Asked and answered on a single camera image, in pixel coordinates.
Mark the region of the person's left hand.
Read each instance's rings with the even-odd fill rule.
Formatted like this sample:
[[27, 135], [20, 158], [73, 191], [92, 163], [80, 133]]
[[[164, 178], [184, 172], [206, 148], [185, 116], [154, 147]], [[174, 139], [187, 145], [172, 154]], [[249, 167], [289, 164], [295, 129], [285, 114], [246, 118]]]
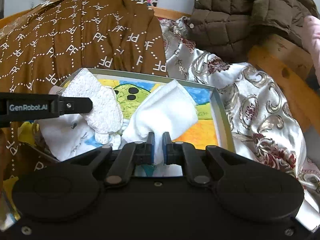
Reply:
[[4, 170], [7, 165], [6, 148], [7, 140], [2, 129], [0, 129], [0, 191], [3, 190]]

